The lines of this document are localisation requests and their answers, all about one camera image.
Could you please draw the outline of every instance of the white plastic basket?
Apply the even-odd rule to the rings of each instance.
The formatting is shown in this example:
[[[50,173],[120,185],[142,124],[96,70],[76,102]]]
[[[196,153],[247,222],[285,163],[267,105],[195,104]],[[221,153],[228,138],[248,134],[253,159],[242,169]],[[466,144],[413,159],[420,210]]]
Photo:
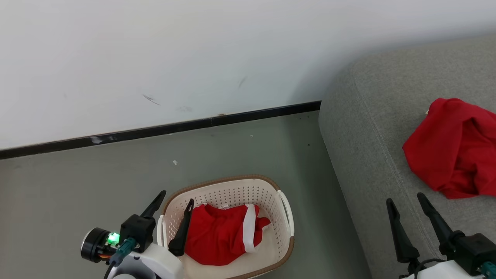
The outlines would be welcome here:
[[[294,246],[294,221],[286,196],[277,184],[261,175],[245,175],[209,181],[176,192],[167,201],[157,225],[158,245],[167,247],[174,238],[190,199],[195,206],[208,203],[217,208],[254,204],[259,216],[268,217],[256,253],[245,253],[226,266],[204,266],[188,255],[179,257],[185,279],[248,279],[285,263]]]

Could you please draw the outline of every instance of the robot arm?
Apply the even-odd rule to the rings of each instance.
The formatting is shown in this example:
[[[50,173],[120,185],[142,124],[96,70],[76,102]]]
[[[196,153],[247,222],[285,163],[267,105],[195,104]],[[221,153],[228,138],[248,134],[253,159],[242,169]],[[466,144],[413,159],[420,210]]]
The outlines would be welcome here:
[[[131,252],[107,279],[183,279],[183,265],[167,248],[151,244],[143,253]]]
[[[446,255],[447,261],[426,268],[418,260],[419,251],[412,245],[400,222],[400,214],[392,199],[386,206],[391,223],[396,257],[400,263],[408,263],[408,279],[496,279],[496,244],[481,233],[465,236],[461,231],[452,231],[436,211],[427,197],[418,193],[422,210],[429,217],[439,240],[439,251]]]
[[[141,215],[132,215],[121,225],[120,234],[94,228],[81,245],[81,256],[109,268],[104,279],[183,279],[183,265],[177,256],[184,254],[194,201],[185,210],[178,232],[169,248],[153,244],[153,229],[157,211],[166,191],[153,200]]]

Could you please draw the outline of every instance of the sofa seam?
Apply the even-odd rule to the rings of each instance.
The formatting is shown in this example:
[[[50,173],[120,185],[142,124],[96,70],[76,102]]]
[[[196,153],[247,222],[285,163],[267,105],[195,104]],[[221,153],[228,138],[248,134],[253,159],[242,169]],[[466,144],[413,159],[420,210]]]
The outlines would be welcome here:
[[[436,255],[436,256],[440,256],[440,253],[438,253],[434,249],[434,244],[431,241],[431,239],[428,237],[427,230],[424,227],[424,225],[422,224],[422,222],[420,221],[420,216],[415,211],[415,209],[414,209],[415,207],[413,206],[412,201],[409,198],[409,195],[408,195],[407,191],[402,187],[402,185],[404,185],[403,179],[399,175],[398,168],[396,167],[396,164],[392,160],[391,153],[389,152],[389,149],[385,145],[385,141],[384,141],[382,135],[378,131],[377,124],[375,123],[375,120],[373,119],[373,117],[372,117],[372,115],[371,115],[371,113],[369,111],[369,108],[367,106],[367,103],[365,101],[365,98],[363,97],[363,95],[361,94],[361,92],[360,92],[360,90],[358,88],[357,81],[356,81],[356,76],[355,76],[355,71],[354,71],[355,70],[355,65],[356,64],[353,64],[350,67],[350,74],[351,74],[351,78],[352,78],[352,81],[353,81],[353,85],[355,86],[355,90],[357,92],[358,99],[359,99],[359,101],[361,102],[362,106],[365,109],[365,114],[366,114],[367,118],[369,119],[370,123],[372,124],[372,129],[373,129],[373,132],[375,134],[375,137],[379,141],[379,145],[380,145],[380,147],[382,149],[383,154],[385,155],[386,163],[388,164],[389,168],[392,170],[392,173],[394,175],[396,184],[400,188],[401,193],[403,194],[404,198],[406,198],[406,200],[408,201],[408,210],[414,216],[415,223],[417,225],[417,228],[418,228],[420,234],[423,236],[424,239],[427,240],[427,244],[428,244],[427,246],[428,246],[431,254]]]

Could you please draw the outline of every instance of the green led light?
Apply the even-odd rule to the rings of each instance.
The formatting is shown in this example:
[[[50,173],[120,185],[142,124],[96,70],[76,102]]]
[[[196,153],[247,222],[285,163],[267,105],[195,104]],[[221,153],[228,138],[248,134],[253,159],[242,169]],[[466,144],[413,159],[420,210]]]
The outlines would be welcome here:
[[[109,239],[107,241],[111,244],[119,243],[119,237],[120,237],[120,235],[118,233],[113,232],[113,233],[109,234]]]

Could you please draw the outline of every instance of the gray sofa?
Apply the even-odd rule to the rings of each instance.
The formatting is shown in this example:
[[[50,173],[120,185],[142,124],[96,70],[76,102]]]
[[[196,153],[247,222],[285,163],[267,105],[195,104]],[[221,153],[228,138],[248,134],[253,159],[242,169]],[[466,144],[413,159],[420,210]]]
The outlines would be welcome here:
[[[372,55],[342,71],[322,101],[319,123],[372,277],[397,279],[386,199],[393,198],[420,259],[443,257],[416,194],[453,230],[496,242],[496,198],[448,200],[410,171],[402,145],[437,98],[496,112],[496,36]]]

